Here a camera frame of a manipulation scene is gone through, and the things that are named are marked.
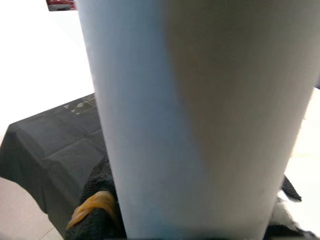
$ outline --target white wall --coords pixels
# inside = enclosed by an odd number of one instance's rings
[[[77,11],[1,2],[0,142],[12,122],[94,92]]]

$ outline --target black tablecloth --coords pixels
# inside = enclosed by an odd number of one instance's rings
[[[11,124],[0,177],[18,183],[64,235],[93,167],[106,153],[93,94]]]

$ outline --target black table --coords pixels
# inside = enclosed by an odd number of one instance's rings
[[[105,153],[91,94],[11,124],[0,147],[0,177],[26,189],[63,236]]]

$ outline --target white cylinder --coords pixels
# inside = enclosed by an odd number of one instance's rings
[[[318,0],[77,0],[128,238],[261,239],[320,66]]]

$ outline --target yellow object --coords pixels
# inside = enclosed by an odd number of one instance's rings
[[[98,191],[74,210],[66,229],[79,223],[95,208],[104,209],[118,226],[119,222],[116,216],[116,200],[114,196],[108,191]]]

